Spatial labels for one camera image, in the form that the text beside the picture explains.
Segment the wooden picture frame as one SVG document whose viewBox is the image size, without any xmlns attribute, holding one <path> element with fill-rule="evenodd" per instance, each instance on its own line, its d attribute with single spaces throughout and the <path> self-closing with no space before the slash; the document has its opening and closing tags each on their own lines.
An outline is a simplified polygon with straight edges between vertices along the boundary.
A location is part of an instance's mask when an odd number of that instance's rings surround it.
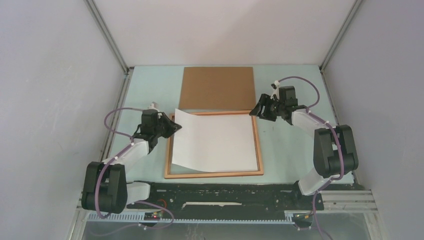
<svg viewBox="0 0 424 240">
<path fill-rule="evenodd" d="M 211 114 L 249 114 L 247 110 L 230 110 L 230 111 L 204 111 L 204 112 L 188 112 L 195 115 L 211 115 Z M 174 118 L 175 113 L 171 114 L 171 119 Z M 221 178 L 221 177 L 246 177 L 246 176 L 262 176 L 264 174 L 264 164 L 262 160 L 261 153 L 261 144 L 259 140 L 259 131 L 257 127 L 256 118 L 251 116 L 253 120 L 253 125 L 255 127 L 255 137 L 256 137 L 256 154 L 258 156 L 258 171 L 241 171 L 241 172 L 202 172 L 196 171 L 193 169 L 185 168 L 179 165 L 172 164 L 172 149 L 173 149 L 173 136 L 170 137 L 167 141 L 166 147 L 166 160 L 165 160 L 165 170 L 164 178 L 166 179 L 198 179 L 198 178 Z"/>
</svg>

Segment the sunset photo print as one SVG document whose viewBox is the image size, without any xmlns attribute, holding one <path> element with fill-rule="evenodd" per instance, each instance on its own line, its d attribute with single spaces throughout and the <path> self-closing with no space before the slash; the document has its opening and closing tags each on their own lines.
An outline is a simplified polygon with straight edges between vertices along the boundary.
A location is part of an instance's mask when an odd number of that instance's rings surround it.
<svg viewBox="0 0 424 240">
<path fill-rule="evenodd" d="M 257 172 L 253 119 L 247 113 L 196 115 L 176 109 L 171 163 L 206 173 Z"/>
</svg>

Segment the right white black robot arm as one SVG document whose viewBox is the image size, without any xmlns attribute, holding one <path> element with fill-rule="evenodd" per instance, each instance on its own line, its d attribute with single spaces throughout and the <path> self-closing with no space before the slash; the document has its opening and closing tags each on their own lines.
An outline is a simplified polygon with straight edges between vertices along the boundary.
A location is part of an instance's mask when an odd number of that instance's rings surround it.
<svg viewBox="0 0 424 240">
<path fill-rule="evenodd" d="M 310 107 L 300 105 L 293 86 L 273 83 L 271 87 L 273 93 L 263 93 L 249 115 L 272 122 L 280 117 L 313 138 L 313 168 L 296 182 L 296 191 L 290 196 L 295 208 L 304 209 L 311 195 L 358 168 L 353 131 L 348 125 L 332 126 L 312 113 Z"/>
</svg>

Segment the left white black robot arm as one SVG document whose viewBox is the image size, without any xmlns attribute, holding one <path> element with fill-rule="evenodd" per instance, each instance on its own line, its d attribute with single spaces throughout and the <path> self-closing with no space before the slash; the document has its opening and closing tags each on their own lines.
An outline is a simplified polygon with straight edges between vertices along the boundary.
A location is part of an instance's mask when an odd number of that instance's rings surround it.
<svg viewBox="0 0 424 240">
<path fill-rule="evenodd" d="M 97 212 L 105 219 L 120 214 L 127 205 L 139 201 L 145 208 L 153 208 L 158 194 L 145 182 L 127 182 L 127 172 L 149 155 L 160 138 L 168 139 L 182 126 L 156 108 L 141 110 L 141 121 L 129 144 L 112 157 L 88 164 L 82 189 L 81 206 Z"/>
</svg>

